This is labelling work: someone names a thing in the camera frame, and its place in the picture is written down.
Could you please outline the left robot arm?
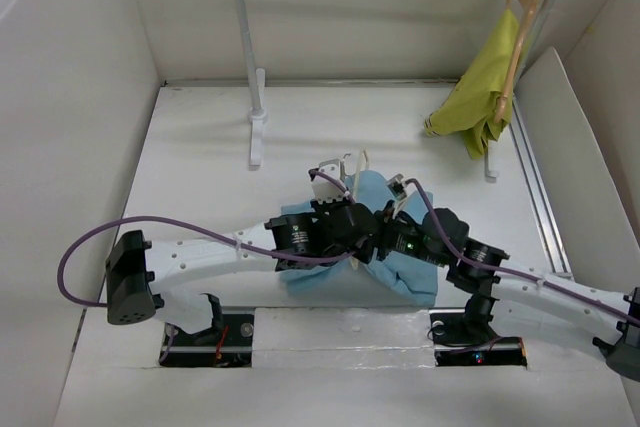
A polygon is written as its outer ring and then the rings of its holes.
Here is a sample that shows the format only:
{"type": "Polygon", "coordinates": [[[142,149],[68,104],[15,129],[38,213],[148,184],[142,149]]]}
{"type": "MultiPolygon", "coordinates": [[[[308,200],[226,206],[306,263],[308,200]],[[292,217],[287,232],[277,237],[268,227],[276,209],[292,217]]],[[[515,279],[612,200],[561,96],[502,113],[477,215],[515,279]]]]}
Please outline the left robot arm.
{"type": "Polygon", "coordinates": [[[373,256],[379,222],[362,203],[315,205],[233,234],[151,241],[124,233],[106,260],[107,321],[130,326],[153,317],[212,343],[224,328],[219,299],[191,282],[248,272],[314,272],[373,256]]]}

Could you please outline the light blue trousers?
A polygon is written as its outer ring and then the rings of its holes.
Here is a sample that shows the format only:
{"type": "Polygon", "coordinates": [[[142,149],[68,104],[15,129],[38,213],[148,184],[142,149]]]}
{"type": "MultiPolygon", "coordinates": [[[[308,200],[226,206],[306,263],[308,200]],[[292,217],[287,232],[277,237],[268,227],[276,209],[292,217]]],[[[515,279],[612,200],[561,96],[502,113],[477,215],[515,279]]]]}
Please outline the light blue trousers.
{"type": "MultiPolygon", "coordinates": [[[[352,188],[353,175],[345,179],[352,188]]],[[[366,170],[361,175],[358,202],[371,211],[382,209],[393,199],[385,177],[375,171],[366,170]]],[[[334,277],[351,268],[348,260],[330,267],[315,266],[310,270],[286,270],[279,274],[279,280],[290,294],[301,294],[327,284],[334,277]]],[[[392,292],[422,307],[433,307],[438,294],[437,267],[399,253],[390,253],[383,260],[373,260],[364,266],[369,277],[392,292]]]]}

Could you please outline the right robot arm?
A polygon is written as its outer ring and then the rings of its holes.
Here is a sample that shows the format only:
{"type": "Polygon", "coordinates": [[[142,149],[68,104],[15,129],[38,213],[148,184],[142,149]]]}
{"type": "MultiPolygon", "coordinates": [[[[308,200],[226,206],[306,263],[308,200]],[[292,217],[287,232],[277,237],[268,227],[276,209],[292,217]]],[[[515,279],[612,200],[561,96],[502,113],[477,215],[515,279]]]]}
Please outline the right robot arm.
{"type": "Polygon", "coordinates": [[[490,335],[536,338],[579,350],[620,376],[639,378],[639,292],[606,291],[510,262],[503,250],[470,237],[451,210],[422,221],[378,211],[378,255],[398,253],[444,267],[470,298],[462,328],[473,340],[490,335]]]}

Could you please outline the white plastic hanger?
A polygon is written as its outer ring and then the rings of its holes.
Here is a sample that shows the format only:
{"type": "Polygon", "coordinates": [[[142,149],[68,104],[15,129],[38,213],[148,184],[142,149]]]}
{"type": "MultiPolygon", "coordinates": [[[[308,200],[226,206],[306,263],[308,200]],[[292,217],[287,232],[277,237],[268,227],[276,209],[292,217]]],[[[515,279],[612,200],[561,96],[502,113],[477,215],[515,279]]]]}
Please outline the white plastic hanger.
{"type": "Polygon", "coordinates": [[[358,153],[358,158],[356,161],[355,171],[353,173],[353,184],[350,190],[352,198],[354,201],[359,199],[359,187],[361,181],[361,175],[364,171],[370,168],[370,158],[366,149],[362,148],[358,153]]]}

